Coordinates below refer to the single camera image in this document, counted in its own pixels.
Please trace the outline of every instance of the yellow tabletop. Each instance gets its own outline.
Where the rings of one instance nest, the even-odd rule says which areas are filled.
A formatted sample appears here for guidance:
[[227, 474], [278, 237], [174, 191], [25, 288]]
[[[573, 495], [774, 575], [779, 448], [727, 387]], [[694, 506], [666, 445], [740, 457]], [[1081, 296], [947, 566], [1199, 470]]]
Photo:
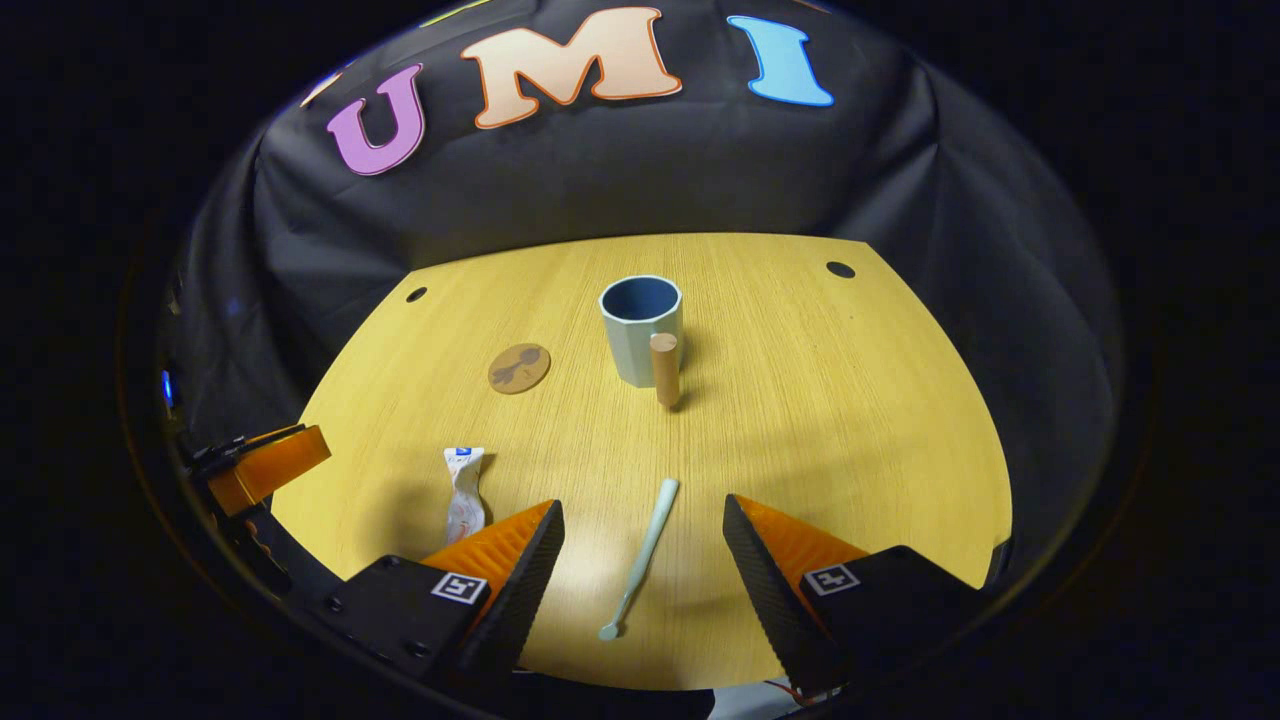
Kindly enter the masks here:
[[[856, 272], [841, 278], [828, 261]], [[658, 274], [684, 292], [684, 402], [618, 379], [596, 299]], [[406, 299], [416, 288], [426, 293]], [[549, 374], [494, 392], [490, 361], [534, 342]], [[410, 273], [302, 414], [333, 457], [273, 511], [343, 579], [444, 543], [442, 452], [493, 455], [494, 519], [564, 506], [564, 546], [521, 665], [645, 689], [782, 674], [721, 536], [740, 493], [876, 552], [908, 544], [970, 585], [1009, 538], [1009, 477], [986, 404], [942, 328], [865, 243], [698, 233], [566, 242]], [[680, 495], [626, 633], [604, 643], [664, 477]]]

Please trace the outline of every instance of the blue cup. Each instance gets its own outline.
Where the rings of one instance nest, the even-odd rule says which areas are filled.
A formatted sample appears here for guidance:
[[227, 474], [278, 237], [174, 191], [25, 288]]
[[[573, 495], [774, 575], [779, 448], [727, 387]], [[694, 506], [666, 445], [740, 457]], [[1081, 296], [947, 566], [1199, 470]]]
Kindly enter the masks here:
[[677, 363], [685, 357], [684, 297], [676, 283], [658, 275], [622, 278], [600, 293], [600, 313], [618, 377], [635, 387], [653, 387], [649, 340], [676, 336]]

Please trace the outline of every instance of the white wrapper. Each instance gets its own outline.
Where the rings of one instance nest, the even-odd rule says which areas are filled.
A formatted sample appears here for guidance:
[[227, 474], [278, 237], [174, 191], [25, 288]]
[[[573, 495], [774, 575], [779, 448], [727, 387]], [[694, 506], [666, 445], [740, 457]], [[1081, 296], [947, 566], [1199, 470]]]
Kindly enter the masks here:
[[449, 501], [449, 524], [444, 544], [474, 536], [484, 528], [484, 506], [480, 505], [480, 459], [483, 447], [449, 447], [444, 462], [453, 480], [453, 500]]

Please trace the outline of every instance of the blue letter i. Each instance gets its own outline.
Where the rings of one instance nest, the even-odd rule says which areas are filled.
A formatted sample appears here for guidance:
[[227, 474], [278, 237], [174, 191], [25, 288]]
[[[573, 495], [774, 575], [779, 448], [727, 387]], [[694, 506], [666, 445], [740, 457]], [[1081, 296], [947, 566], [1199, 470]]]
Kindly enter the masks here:
[[795, 105], [827, 106], [836, 102], [813, 77], [813, 65], [804, 51], [808, 35], [791, 26], [748, 15], [730, 15], [728, 24], [745, 32], [755, 49], [760, 77], [746, 83], [751, 92]]

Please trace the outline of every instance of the black cloth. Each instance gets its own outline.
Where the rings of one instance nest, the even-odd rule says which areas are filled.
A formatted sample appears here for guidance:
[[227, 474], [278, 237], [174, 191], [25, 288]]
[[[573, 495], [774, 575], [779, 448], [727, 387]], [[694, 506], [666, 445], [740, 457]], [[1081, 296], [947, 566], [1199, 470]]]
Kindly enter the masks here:
[[[1001, 118], [902, 46], [800, 3], [671, 3], [653, 31], [678, 94], [541, 99], [477, 129], [463, 47], [529, 27], [564, 44], [608, 4], [492, 0], [370, 50], [306, 108], [288, 99], [209, 195], [180, 261], [170, 351], [197, 443], [297, 420], [329, 363], [406, 273], [593, 237], [769, 232], [870, 243], [937, 318], [995, 419], [1014, 497], [1016, 578], [1083, 503], [1123, 377], [1102, 256], [1070, 192]], [[829, 108], [754, 95], [758, 64], [727, 15], [800, 28]], [[343, 164], [326, 123], [422, 63], [426, 136], [392, 170]], [[538, 96], [531, 86], [526, 94]]]

